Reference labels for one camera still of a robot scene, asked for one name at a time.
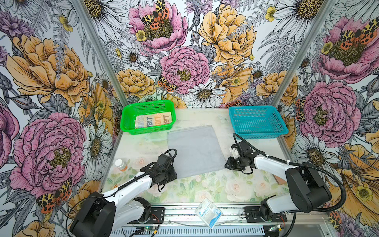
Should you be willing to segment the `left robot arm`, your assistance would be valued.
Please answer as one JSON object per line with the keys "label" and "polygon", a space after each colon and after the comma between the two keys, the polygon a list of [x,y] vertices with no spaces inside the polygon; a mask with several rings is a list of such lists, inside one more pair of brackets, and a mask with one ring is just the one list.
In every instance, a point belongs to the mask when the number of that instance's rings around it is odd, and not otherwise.
{"label": "left robot arm", "polygon": [[81,206],[71,224],[70,237],[108,237],[111,232],[129,223],[146,223],[153,216],[152,205],[140,194],[153,186],[162,189],[177,179],[173,167],[176,149],[169,149],[124,184],[102,194],[91,193],[73,207]]}

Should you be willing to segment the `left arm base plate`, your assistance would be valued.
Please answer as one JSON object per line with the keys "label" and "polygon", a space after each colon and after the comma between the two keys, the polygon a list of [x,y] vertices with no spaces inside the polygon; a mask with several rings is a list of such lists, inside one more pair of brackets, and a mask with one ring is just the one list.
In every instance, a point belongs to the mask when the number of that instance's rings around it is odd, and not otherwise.
{"label": "left arm base plate", "polygon": [[144,213],[140,219],[131,221],[128,224],[163,224],[164,216],[164,207],[152,207],[149,214]]}

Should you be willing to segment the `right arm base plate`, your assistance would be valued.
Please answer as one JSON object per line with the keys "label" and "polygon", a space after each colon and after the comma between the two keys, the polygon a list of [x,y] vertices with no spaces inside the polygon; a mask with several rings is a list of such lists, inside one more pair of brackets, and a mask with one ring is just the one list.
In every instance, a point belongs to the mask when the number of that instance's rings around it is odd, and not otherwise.
{"label": "right arm base plate", "polygon": [[241,218],[246,219],[247,223],[286,223],[287,217],[284,212],[273,213],[266,207],[245,206]]}

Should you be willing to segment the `plain grey towel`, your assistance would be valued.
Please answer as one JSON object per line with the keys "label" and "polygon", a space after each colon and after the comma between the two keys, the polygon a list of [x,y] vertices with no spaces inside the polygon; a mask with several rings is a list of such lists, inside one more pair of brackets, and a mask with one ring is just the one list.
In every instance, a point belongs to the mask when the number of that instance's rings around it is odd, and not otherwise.
{"label": "plain grey towel", "polygon": [[225,157],[210,125],[168,132],[167,143],[177,150],[173,166],[178,179],[224,169]]}

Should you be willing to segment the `grey patterned towel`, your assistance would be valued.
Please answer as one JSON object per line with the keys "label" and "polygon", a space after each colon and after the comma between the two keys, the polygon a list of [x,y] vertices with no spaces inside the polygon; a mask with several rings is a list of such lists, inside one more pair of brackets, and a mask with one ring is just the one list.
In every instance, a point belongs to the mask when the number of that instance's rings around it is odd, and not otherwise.
{"label": "grey patterned towel", "polygon": [[136,117],[135,128],[147,128],[153,126],[167,125],[172,122],[170,112],[161,112],[148,115],[140,115]]}

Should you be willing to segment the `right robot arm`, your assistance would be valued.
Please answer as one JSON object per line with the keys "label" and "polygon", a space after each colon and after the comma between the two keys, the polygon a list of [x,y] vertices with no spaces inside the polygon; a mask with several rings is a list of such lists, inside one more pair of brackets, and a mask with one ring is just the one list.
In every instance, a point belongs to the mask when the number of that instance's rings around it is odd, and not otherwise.
{"label": "right robot arm", "polygon": [[274,216],[285,211],[309,213],[327,203],[332,195],[324,180],[315,169],[305,165],[291,165],[289,161],[269,156],[264,152],[254,151],[247,142],[241,141],[231,145],[232,155],[225,168],[245,171],[248,167],[254,170],[269,172],[286,181],[288,193],[272,196],[261,201],[259,217],[271,221]]}

